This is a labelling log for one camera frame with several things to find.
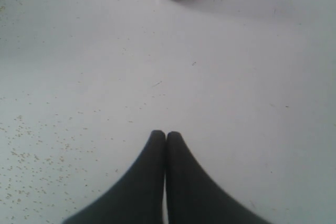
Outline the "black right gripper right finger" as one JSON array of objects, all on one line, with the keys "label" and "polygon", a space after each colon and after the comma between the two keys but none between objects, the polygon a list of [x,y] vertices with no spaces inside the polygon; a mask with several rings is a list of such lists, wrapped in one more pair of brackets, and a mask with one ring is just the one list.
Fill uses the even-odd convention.
[{"label": "black right gripper right finger", "polygon": [[169,223],[266,223],[209,177],[179,132],[166,140],[166,201]]}]

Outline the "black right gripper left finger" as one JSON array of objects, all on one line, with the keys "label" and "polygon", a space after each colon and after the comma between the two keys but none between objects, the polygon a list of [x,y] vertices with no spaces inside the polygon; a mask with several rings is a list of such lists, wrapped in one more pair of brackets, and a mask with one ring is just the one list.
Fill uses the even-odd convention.
[{"label": "black right gripper left finger", "polygon": [[164,176],[165,134],[154,130],[119,181],[65,223],[163,223]]}]

